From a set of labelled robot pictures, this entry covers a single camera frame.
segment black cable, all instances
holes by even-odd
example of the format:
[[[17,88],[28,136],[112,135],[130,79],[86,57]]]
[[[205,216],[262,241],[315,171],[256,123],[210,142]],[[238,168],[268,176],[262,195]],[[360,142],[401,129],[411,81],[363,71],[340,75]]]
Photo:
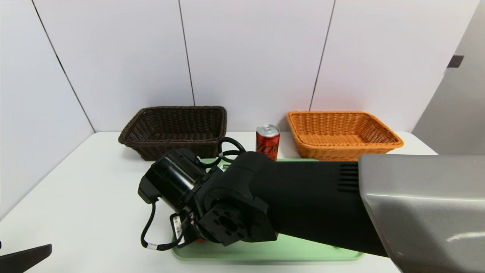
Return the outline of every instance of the black cable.
[[[236,148],[238,148],[239,151],[231,150],[231,151],[222,152],[222,143],[224,142],[231,143],[232,145],[236,146]],[[221,141],[219,141],[219,158],[221,158],[225,162],[232,163],[234,161],[234,159],[227,158],[226,155],[240,155],[244,152],[246,152],[246,149],[244,149],[244,147],[237,140],[233,138],[225,137]]]
[[[140,237],[140,241],[142,243],[142,246],[145,247],[145,248],[153,249],[153,250],[165,251],[165,250],[169,250],[169,249],[172,249],[172,248],[176,247],[180,243],[180,241],[183,238],[183,232],[184,232],[185,227],[186,227],[186,220],[184,220],[183,223],[180,225],[180,228],[182,229],[182,232],[180,234],[180,237],[179,238],[176,238],[175,241],[173,241],[171,243],[167,243],[167,244],[152,244],[152,243],[149,243],[149,242],[145,241],[146,232],[148,231],[151,223],[153,222],[153,218],[155,217],[155,209],[156,209],[155,202],[152,203],[152,212],[150,214],[150,218],[148,218],[148,222],[146,222],[145,228],[142,231],[142,235]]]
[[[223,152],[222,151],[222,143],[224,143],[224,142],[229,142],[229,143],[233,144],[234,146],[236,146],[236,148],[238,148],[238,151],[237,150],[231,150],[231,151],[224,151]],[[204,168],[211,168],[212,166],[218,165],[221,162],[221,160],[224,160],[225,162],[232,163],[234,161],[234,159],[227,158],[226,157],[227,155],[240,155],[244,152],[246,152],[246,149],[244,149],[244,147],[237,140],[226,136],[223,139],[221,139],[221,141],[219,141],[218,158],[215,161],[210,162],[210,163],[204,163],[204,162],[200,161],[199,158],[197,158],[196,163],[199,166],[202,166]]]

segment can lid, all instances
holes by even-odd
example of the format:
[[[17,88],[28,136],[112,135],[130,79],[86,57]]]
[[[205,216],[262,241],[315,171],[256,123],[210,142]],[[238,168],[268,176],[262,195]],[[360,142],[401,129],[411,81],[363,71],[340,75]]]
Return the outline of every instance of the can lid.
[[[263,137],[274,137],[279,135],[279,128],[276,125],[263,124],[256,129],[256,132]]]

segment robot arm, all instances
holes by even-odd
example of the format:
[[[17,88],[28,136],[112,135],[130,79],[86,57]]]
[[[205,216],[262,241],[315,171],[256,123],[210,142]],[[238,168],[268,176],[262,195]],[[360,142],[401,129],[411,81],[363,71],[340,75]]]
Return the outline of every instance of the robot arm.
[[[244,152],[222,172],[206,171],[195,154],[179,149],[152,165],[138,193],[175,210],[171,219],[180,218],[185,238],[178,247],[199,238],[224,246],[269,241],[282,233],[389,256],[403,272],[480,272],[485,264],[470,253],[483,254],[485,245],[485,234],[477,235],[485,231],[482,166],[483,157],[274,162]],[[467,232],[476,237],[462,240]]]

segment orange wicker basket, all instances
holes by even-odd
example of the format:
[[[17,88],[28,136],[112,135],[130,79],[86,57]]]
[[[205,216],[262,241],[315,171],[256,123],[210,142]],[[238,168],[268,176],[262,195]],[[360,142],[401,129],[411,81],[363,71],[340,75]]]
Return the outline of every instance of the orange wicker basket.
[[[385,154],[403,141],[365,112],[289,112],[288,123],[303,158],[357,161],[362,154]]]

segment label sticker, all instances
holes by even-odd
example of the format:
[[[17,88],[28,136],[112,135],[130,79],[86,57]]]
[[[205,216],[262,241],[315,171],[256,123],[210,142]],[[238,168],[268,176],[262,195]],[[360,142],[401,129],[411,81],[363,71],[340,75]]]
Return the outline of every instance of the label sticker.
[[[175,216],[173,219],[172,219],[173,223],[174,223],[174,228],[175,228],[175,237],[176,239],[178,239],[180,237],[180,235],[182,234],[182,223],[180,222],[180,216]],[[182,239],[180,240],[180,243],[178,243],[179,245],[185,243],[185,240],[184,240],[184,237],[182,237]]]

